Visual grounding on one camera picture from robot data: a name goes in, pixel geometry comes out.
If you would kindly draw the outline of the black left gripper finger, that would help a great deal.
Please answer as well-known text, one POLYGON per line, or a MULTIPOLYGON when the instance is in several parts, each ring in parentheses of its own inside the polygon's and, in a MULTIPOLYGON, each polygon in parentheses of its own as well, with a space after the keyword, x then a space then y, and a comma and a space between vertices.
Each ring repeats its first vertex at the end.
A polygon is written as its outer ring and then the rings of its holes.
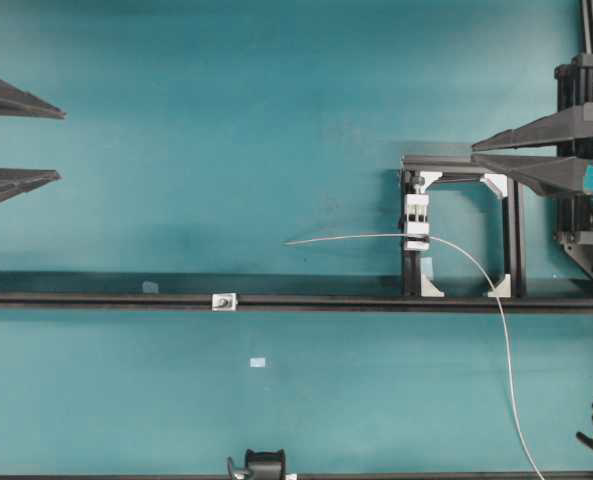
POLYGON ((36 117, 64 120, 66 113, 28 91, 0 79, 0 117, 36 117))
POLYGON ((60 179, 56 170, 0 168, 0 203, 60 179))

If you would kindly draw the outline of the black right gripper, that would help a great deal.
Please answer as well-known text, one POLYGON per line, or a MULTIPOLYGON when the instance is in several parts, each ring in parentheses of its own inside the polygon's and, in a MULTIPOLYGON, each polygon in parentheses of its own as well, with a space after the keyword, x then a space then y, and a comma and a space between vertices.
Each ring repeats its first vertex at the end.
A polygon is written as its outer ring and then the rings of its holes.
POLYGON ((586 104, 593 103, 593 54, 579 54, 558 66, 555 79, 559 112, 502 131, 473 144, 472 150, 563 143, 556 153, 564 157, 473 154, 471 159, 539 196, 572 196, 556 201, 557 240, 593 280, 593 104, 586 104))

